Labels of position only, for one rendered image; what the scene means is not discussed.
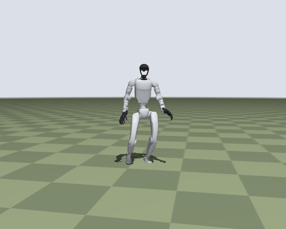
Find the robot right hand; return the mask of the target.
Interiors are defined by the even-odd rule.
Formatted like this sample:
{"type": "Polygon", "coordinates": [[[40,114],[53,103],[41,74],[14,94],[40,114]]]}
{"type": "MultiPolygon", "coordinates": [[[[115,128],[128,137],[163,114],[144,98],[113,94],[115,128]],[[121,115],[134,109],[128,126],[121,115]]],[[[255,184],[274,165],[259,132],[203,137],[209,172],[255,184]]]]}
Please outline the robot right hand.
{"type": "Polygon", "coordinates": [[[123,124],[123,122],[125,123],[125,121],[124,121],[125,118],[126,118],[126,120],[127,120],[127,117],[126,117],[127,113],[128,113],[127,110],[122,113],[122,115],[121,115],[121,117],[120,117],[120,120],[119,120],[119,123],[120,123],[120,124],[123,124]]]}

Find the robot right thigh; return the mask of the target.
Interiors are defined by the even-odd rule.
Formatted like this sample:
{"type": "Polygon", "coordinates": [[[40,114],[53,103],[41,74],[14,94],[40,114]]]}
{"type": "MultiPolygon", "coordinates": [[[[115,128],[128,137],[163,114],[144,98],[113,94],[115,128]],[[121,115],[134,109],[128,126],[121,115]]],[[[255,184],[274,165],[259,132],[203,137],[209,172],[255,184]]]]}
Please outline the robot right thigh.
{"type": "Polygon", "coordinates": [[[139,112],[134,113],[131,119],[131,134],[130,134],[131,146],[136,145],[136,134],[139,125],[139,120],[140,120],[139,112]]]}

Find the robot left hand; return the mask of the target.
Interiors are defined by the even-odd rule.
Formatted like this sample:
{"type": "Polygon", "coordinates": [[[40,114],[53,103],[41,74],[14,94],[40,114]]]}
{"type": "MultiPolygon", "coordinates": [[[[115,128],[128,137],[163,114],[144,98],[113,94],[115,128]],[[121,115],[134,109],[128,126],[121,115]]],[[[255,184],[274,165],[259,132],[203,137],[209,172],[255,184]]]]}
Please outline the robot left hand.
{"type": "Polygon", "coordinates": [[[162,110],[164,111],[164,113],[167,113],[171,117],[171,120],[173,119],[173,115],[172,115],[172,113],[170,111],[168,111],[164,107],[162,108],[162,110]]]}

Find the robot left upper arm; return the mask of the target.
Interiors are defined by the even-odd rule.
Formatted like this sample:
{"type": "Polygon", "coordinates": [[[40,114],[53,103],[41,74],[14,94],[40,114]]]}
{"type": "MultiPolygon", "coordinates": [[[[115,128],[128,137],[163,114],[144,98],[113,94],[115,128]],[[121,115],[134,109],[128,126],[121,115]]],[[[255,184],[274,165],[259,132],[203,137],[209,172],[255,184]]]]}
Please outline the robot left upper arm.
{"type": "Polygon", "coordinates": [[[152,87],[154,87],[154,91],[155,91],[155,94],[156,94],[156,100],[159,101],[161,100],[161,95],[160,95],[160,89],[159,89],[159,86],[158,86],[158,82],[157,81],[152,81],[152,87]]]}

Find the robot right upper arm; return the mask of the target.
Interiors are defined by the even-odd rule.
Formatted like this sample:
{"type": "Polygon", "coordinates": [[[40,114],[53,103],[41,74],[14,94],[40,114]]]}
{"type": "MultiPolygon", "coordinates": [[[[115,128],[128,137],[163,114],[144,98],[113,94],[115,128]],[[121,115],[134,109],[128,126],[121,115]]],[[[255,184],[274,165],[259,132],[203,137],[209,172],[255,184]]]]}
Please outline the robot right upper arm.
{"type": "Polygon", "coordinates": [[[128,83],[128,86],[127,86],[127,89],[126,89],[126,94],[125,94],[125,95],[127,95],[127,98],[126,98],[127,101],[129,101],[131,99],[130,93],[131,93],[131,91],[133,89],[132,87],[135,85],[135,82],[136,82],[136,80],[131,80],[128,83]]]}

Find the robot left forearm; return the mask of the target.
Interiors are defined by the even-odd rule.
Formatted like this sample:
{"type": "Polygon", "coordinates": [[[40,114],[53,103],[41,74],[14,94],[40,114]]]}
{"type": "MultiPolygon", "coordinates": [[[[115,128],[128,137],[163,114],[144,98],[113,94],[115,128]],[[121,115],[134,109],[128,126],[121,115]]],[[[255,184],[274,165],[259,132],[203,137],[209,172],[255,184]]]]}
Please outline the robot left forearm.
{"type": "MultiPolygon", "coordinates": [[[[161,96],[161,98],[162,98],[162,96],[161,96]]],[[[164,102],[163,102],[163,98],[158,101],[158,104],[160,106],[160,109],[161,109],[162,113],[164,113],[164,111],[162,110],[163,107],[165,108],[165,105],[164,105],[164,102]]]]}

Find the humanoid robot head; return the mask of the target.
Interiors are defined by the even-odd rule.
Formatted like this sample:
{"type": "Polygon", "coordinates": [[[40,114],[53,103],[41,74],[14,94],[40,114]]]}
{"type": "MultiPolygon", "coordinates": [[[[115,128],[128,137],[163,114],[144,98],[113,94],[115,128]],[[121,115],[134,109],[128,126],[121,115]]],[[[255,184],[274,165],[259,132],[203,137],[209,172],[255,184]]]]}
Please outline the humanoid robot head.
{"type": "MultiPolygon", "coordinates": [[[[140,73],[141,73],[141,70],[143,71],[143,72],[145,72],[145,71],[147,71],[147,74],[148,74],[148,72],[149,72],[149,67],[148,67],[148,65],[147,64],[142,64],[142,65],[140,65],[140,73]]],[[[146,75],[142,75],[142,73],[141,73],[141,80],[147,80],[146,79],[146,76],[147,76],[147,74],[146,75]]]]}

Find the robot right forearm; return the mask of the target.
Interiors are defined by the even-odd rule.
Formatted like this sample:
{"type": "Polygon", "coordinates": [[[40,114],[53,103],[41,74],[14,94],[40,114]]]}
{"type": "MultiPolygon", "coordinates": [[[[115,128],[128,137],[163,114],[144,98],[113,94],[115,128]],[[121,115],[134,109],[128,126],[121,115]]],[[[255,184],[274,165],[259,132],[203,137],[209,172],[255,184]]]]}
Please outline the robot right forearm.
{"type": "Polygon", "coordinates": [[[129,103],[129,101],[127,101],[126,98],[127,98],[127,95],[125,95],[124,99],[123,99],[123,112],[128,110],[128,103],[129,103]]]}

